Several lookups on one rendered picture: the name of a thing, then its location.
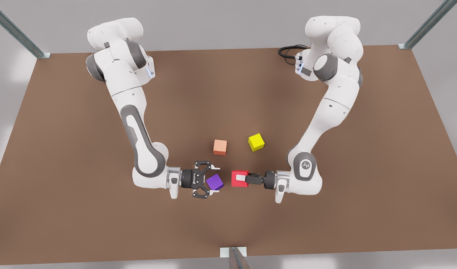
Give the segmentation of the red wooden cube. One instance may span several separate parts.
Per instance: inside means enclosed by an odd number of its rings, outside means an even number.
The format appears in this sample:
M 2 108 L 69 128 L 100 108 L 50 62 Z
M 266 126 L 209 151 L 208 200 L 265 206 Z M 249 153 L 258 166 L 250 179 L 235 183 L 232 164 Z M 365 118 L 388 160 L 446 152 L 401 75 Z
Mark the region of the red wooden cube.
M 231 172 L 231 185 L 232 187 L 248 187 L 247 182 L 237 182 L 236 175 L 249 175 L 249 171 L 247 170 L 233 170 Z

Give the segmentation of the purple wooden cube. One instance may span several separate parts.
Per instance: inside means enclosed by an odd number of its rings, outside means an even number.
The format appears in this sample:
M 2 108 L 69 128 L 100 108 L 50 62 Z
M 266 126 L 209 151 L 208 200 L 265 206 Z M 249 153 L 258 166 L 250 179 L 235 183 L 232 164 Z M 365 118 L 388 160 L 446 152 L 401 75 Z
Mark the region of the purple wooden cube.
M 206 179 L 206 183 L 208 184 L 209 188 L 214 191 L 218 191 L 224 187 L 224 183 L 218 174 L 215 174 Z

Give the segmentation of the yellow wooden cube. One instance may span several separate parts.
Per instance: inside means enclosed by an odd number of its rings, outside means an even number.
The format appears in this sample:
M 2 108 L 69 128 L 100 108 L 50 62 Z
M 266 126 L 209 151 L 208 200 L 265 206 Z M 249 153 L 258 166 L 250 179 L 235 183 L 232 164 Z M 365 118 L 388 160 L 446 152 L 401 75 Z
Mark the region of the yellow wooden cube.
M 248 143 L 252 152 L 260 150 L 265 145 L 265 142 L 263 141 L 263 138 L 260 133 L 250 136 L 248 138 Z

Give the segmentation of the silver frame post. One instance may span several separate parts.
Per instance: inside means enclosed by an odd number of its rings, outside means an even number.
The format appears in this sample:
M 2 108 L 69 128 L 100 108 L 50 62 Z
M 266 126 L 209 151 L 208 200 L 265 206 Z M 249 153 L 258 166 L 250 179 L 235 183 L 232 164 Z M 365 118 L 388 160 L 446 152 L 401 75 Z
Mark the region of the silver frame post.
M 457 0 L 444 0 L 427 20 L 403 44 L 398 44 L 401 50 L 411 50 L 423 37 L 457 4 Z
M 27 49 L 37 59 L 49 59 L 51 53 L 43 52 L 30 38 L 28 38 L 18 26 L 16 26 L 7 16 L 0 10 L 0 25 L 11 36 L 13 36 L 25 49 Z
M 251 269 L 247 262 L 247 247 L 222 247 L 220 257 L 228 257 L 230 269 Z

